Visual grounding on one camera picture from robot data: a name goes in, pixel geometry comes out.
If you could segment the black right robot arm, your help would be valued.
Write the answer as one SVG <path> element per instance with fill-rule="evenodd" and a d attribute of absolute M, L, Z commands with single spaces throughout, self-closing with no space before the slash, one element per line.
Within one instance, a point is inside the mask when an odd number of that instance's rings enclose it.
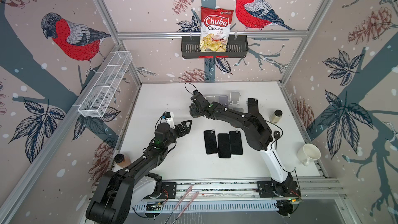
<path fill-rule="evenodd" d="M 260 113 L 241 113 L 218 102 L 210 103 L 198 90 L 192 92 L 191 101 L 190 115 L 192 117 L 224 121 L 235 128 L 242 129 L 248 145 L 261 153 L 271 174 L 274 192 L 281 196 L 290 191 L 293 186 L 293 176 L 285 170 L 280 161 L 272 131 Z"/>

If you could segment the black phone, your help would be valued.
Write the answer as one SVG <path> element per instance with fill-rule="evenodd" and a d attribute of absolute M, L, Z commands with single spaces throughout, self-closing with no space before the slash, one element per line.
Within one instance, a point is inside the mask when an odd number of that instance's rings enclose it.
<path fill-rule="evenodd" d="M 243 145 L 240 131 L 230 131 L 230 147 L 232 155 L 243 155 Z"/>
<path fill-rule="evenodd" d="M 218 153 L 216 133 L 214 130 L 204 131 L 205 150 L 208 155 Z"/>
<path fill-rule="evenodd" d="M 230 136 L 227 133 L 219 133 L 218 141 L 218 157 L 221 159 L 231 158 Z"/>
<path fill-rule="evenodd" d="M 248 113 L 257 116 L 257 114 L 259 113 L 258 99 L 248 98 L 247 106 L 248 106 Z"/>

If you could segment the round wooden phone stand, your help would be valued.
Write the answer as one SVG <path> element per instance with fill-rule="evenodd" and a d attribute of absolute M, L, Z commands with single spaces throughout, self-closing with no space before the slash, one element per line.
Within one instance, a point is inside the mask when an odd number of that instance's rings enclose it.
<path fill-rule="evenodd" d="M 237 112 L 240 112 L 240 113 L 244 113 L 245 112 L 244 109 L 240 108 L 240 107 L 235 107 L 235 108 L 233 108 L 233 110 L 237 111 Z"/>

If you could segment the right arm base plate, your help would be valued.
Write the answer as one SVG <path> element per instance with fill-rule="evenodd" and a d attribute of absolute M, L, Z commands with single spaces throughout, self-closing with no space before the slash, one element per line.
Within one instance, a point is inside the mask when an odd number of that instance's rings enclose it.
<path fill-rule="evenodd" d="M 300 198 L 301 191 L 296 181 L 293 181 L 288 188 L 284 184 L 273 181 L 258 181 L 257 190 L 260 198 Z"/>

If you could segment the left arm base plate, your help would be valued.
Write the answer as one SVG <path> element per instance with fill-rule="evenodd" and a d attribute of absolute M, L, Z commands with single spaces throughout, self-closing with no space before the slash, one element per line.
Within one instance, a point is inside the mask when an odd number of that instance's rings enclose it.
<path fill-rule="evenodd" d="M 175 199 L 177 191 L 176 182 L 163 182 L 162 186 L 156 185 L 155 192 L 146 196 L 145 200 L 167 200 Z"/>

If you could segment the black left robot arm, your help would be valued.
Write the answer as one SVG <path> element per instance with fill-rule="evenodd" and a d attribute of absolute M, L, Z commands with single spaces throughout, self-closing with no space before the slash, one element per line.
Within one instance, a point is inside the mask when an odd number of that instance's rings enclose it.
<path fill-rule="evenodd" d="M 169 146 L 189 134 L 191 125 L 192 120 L 176 124 L 174 128 L 167 122 L 158 124 L 154 138 L 141 157 L 126 168 L 103 175 L 86 210 L 86 219 L 97 224 L 123 224 L 130 212 L 136 184 L 165 160 Z"/>

